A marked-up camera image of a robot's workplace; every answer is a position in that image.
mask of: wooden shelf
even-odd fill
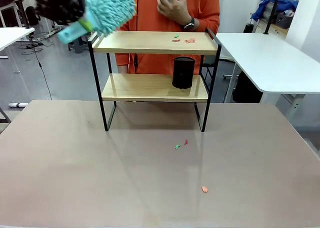
[[[190,89],[172,86],[172,75],[110,74],[102,92],[104,101],[207,102],[208,95],[199,75]]]
[[[194,38],[195,43],[186,43]],[[204,32],[117,31],[101,38],[93,48],[103,53],[216,55],[218,46]]]

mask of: microfiber duster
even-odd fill
[[[85,1],[85,16],[58,33],[64,44],[93,30],[107,36],[132,19],[136,12],[135,0]]]

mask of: orange jacket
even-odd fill
[[[219,0],[187,0],[188,11],[191,16],[199,19],[197,32],[204,32],[210,28],[217,33],[220,23]],[[164,17],[157,10],[157,0],[138,0],[137,16],[127,22],[120,30],[131,31],[182,31],[176,22]],[[172,74],[174,59],[181,55],[138,54],[138,69],[135,71],[134,54],[116,54],[117,65],[128,65],[129,73]],[[196,60],[195,74],[199,72],[200,56],[184,55]]]

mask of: floor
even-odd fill
[[[35,35],[43,31],[46,31],[43,22],[35,26]],[[36,54],[42,65],[52,99],[97,100],[89,52],[84,50],[76,54],[73,50],[68,51],[68,47],[62,44],[56,35],[52,36],[50,41],[54,44],[44,41],[44,46],[41,46],[43,50]],[[28,103],[35,99],[50,99],[44,75],[35,54],[22,55],[26,50],[20,49],[21,45],[25,43],[16,42],[0,52],[0,56],[9,55],[8,49],[10,49],[13,54],[13,58],[0,60],[0,107],[3,110],[9,110],[8,104],[11,102]],[[109,76],[107,58],[104,54],[95,54],[95,60],[102,89]],[[114,56],[111,57],[111,61],[113,71],[117,72]],[[229,62],[219,63],[212,102],[224,101],[229,81],[223,79],[223,74],[231,74],[233,66],[234,64]],[[311,134],[309,138],[309,133],[305,132],[303,137],[310,139],[319,150],[320,138],[318,137],[320,136]]]

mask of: wristwatch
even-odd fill
[[[187,25],[183,26],[184,30],[190,30],[195,26],[195,18],[191,17],[191,22],[188,23]]]

